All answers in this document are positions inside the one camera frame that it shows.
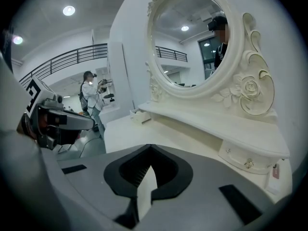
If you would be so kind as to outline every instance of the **white mirror frame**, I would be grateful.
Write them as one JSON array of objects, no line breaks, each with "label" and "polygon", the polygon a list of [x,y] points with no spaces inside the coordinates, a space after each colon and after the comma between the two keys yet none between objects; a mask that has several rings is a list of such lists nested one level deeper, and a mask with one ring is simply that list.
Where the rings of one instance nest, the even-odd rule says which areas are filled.
[{"label": "white mirror frame", "polygon": [[258,42],[260,33],[252,28],[255,21],[251,14],[240,16],[227,0],[213,0],[225,13],[230,28],[230,40],[224,59],[211,77],[195,87],[183,88],[173,84],[163,73],[152,37],[155,19],[160,6],[168,0],[149,3],[147,48],[151,72],[152,100],[159,102],[168,94],[180,99],[203,98],[207,102],[232,104],[251,116],[267,114],[274,100],[274,83],[269,68],[261,54]]},{"label": "white mirror frame", "polygon": [[172,84],[163,74],[161,65],[156,54],[155,40],[152,37],[153,27],[157,13],[160,12],[159,7],[168,0],[156,0],[150,8],[147,28],[148,53],[150,56],[149,67],[152,74],[157,78],[159,84],[171,95],[179,98],[198,98],[218,90],[235,71],[242,57],[244,49],[244,26],[240,16],[231,8],[227,0],[213,0],[225,13],[230,28],[230,41],[228,43],[227,52],[219,68],[215,74],[204,81],[202,84],[191,88],[184,88]]}]

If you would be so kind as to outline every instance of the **reflected ceiling light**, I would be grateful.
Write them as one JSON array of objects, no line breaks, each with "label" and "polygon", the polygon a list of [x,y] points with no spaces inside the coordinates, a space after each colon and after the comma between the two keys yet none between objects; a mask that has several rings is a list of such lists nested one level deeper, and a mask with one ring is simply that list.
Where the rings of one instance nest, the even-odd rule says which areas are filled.
[{"label": "reflected ceiling light", "polygon": [[188,26],[183,26],[181,30],[185,32],[185,31],[187,31],[188,29],[189,29]]},{"label": "reflected ceiling light", "polygon": [[22,42],[23,42],[23,38],[20,37],[20,36],[15,36],[15,37],[13,38],[13,43],[14,43],[14,44],[21,44]]},{"label": "reflected ceiling light", "polygon": [[75,8],[73,6],[66,6],[63,9],[63,14],[66,15],[66,16],[70,16],[73,13],[75,13]]}]

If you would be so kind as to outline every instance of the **white container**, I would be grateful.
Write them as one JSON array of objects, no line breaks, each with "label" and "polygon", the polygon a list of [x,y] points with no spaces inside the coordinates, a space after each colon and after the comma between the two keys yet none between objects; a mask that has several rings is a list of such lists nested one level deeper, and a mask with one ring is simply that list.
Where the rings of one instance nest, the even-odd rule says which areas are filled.
[{"label": "white container", "polygon": [[277,156],[264,156],[223,141],[218,155],[230,164],[255,174],[267,174],[280,159]]},{"label": "white container", "polygon": [[136,124],[142,124],[145,121],[151,119],[151,116],[148,112],[142,111],[140,109],[131,110],[130,111],[130,119],[135,122]]}]

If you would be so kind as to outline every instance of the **mirror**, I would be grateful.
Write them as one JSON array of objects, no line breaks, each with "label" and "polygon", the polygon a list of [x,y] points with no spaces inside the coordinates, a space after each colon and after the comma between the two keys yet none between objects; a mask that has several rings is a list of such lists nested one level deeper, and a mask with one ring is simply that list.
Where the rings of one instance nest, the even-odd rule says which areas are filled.
[{"label": "mirror", "polygon": [[175,85],[194,87],[215,74],[229,27],[213,0],[165,0],[155,14],[152,38],[164,76]]}]

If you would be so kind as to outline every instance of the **person wearing headset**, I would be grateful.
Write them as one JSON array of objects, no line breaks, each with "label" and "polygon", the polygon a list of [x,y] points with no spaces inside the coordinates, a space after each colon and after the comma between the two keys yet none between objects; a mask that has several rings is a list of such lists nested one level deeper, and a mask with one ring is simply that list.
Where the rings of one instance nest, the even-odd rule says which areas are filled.
[{"label": "person wearing headset", "polygon": [[214,67],[218,68],[224,58],[228,42],[229,42],[229,27],[226,17],[216,16],[208,25],[208,30],[214,31],[215,37],[219,37],[221,45],[216,49]]},{"label": "person wearing headset", "polygon": [[105,128],[99,117],[99,113],[103,108],[103,101],[98,92],[103,83],[99,84],[97,87],[93,86],[92,82],[94,77],[95,75],[93,75],[91,71],[86,71],[83,74],[83,84],[81,85],[81,90],[84,98],[88,101],[88,113],[96,121],[101,137],[104,140]]}]

